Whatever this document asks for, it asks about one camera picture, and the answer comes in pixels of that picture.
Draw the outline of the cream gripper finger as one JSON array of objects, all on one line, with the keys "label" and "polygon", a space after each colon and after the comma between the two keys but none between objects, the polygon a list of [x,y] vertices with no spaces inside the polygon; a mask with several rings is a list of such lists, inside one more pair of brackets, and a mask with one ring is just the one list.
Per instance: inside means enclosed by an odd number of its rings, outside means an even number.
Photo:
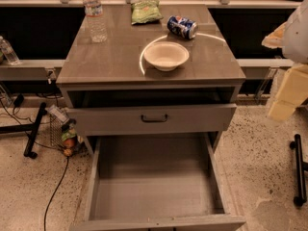
[{"label": "cream gripper finger", "polygon": [[294,64],[284,74],[268,117],[275,121],[285,121],[307,98],[308,64]]},{"label": "cream gripper finger", "polygon": [[273,32],[265,36],[262,40],[262,45],[270,49],[282,48],[285,26],[286,23],[282,23]]}]

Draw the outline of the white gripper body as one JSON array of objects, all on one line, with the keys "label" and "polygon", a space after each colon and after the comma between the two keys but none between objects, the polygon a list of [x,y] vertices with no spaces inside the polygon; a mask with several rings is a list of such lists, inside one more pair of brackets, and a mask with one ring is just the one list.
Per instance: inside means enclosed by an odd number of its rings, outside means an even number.
[{"label": "white gripper body", "polygon": [[295,63],[308,63],[308,0],[289,16],[283,36],[283,55]]}]

